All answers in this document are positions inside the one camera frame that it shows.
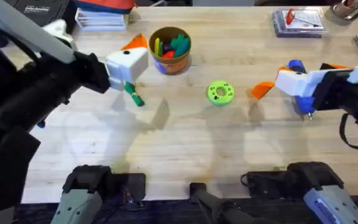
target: plastic container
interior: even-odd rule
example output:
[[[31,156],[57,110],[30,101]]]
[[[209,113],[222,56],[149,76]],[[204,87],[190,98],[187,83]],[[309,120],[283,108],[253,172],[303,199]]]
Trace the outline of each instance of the plastic container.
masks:
[[[290,9],[294,10],[295,15],[300,15],[302,21],[295,19],[290,25],[286,24],[284,15]],[[277,37],[320,38],[322,34],[328,33],[328,27],[324,20],[321,7],[308,6],[278,9],[273,12],[272,20]],[[313,27],[304,21],[313,21],[313,23],[318,26]]]
[[[159,38],[163,43],[170,43],[173,38],[176,38],[179,34],[183,34],[185,37],[190,40],[190,47],[186,53],[182,56],[173,58],[173,59],[164,59],[154,54],[154,43],[155,39]],[[191,38],[190,36],[182,29],[177,27],[163,27],[155,31],[149,40],[149,49],[150,53],[153,55],[154,64],[157,69],[166,75],[174,75],[181,72],[184,68],[187,67],[189,63],[189,53],[191,49]]]

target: tape roll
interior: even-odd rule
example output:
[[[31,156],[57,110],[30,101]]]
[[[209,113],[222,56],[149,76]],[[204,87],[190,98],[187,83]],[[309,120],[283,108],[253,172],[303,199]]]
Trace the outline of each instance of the tape roll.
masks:
[[[209,85],[206,94],[213,104],[223,106],[233,100],[234,88],[226,81],[215,81]]]

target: wooden tabletop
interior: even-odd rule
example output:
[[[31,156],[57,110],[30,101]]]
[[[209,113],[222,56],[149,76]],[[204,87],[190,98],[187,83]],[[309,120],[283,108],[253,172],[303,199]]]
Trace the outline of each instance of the wooden tabletop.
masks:
[[[114,172],[144,172],[146,200],[188,197],[190,182],[206,182],[218,197],[246,197],[239,178],[252,170],[283,169],[289,163],[329,164],[358,195],[358,151],[338,134],[341,110],[317,112],[302,120],[290,97],[278,89],[262,100],[247,92],[274,80],[277,68],[292,59],[307,70],[322,62],[357,66],[358,20],[329,24],[321,39],[280,39],[272,28],[274,7],[139,7],[125,32],[77,32],[84,53],[101,61],[136,34],[149,38],[164,26],[176,26],[192,39],[191,66],[180,75],[162,75],[149,55],[149,67],[137,80],[145,106],[127,93],[100,95],[78,90],[70,104],[59,106],[44,129],[32,134],[41,146],[30,163],[23,202],[57,202],[67,175],[83,164],[109,165]],[[28,59],[6,49],[17,64]],[[214,106],[206,87],[215,80],[236,91],[226,106]],[[358,126],[347,125],[358,144]]]

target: cup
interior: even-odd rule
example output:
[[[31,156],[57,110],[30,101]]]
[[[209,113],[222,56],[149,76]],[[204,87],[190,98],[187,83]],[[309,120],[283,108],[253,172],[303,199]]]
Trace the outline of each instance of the cup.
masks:
[[[154,43],[156,38],[159,38],[163,43],[170,43],[173,38],[178,37],[179,34],[183,34],[185,37],[189,38],[190,46],[189,49],[182,55],[173,59],[164,59],[157,56],[154,53]],[[157,69],[166,75],[174,75],[182,71],[188,65],[189,53],[191,49],[191,38],[190,36],[182,29],[177,27],[163,27],[155,31],[149,39],[149,49],[150,53],[153,55],[154,64]]]

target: orange object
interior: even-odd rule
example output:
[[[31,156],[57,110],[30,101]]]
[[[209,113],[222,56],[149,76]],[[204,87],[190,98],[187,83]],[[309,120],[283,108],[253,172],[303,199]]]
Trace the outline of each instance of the orange object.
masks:
[[[164,59],[173,59],[173,56],[175,54],[175,51],[174,50],[170,50],[168,51],[167,53],[165,53],[162,58]]]
[[[147,41],[143,34],[137,34],[127,45],[123,46],[121,50],[134,49],[137,47],[147,48]]]
[[[261,82],[252,89],[251,94],[260,100],[273,86],[274,82]]]
[[[287,25],[290,25],[291,22],[294,20],[294,18],[295,18],[295,11],[293,9],[290,9],[285,18],[285,22],[287,23]]]

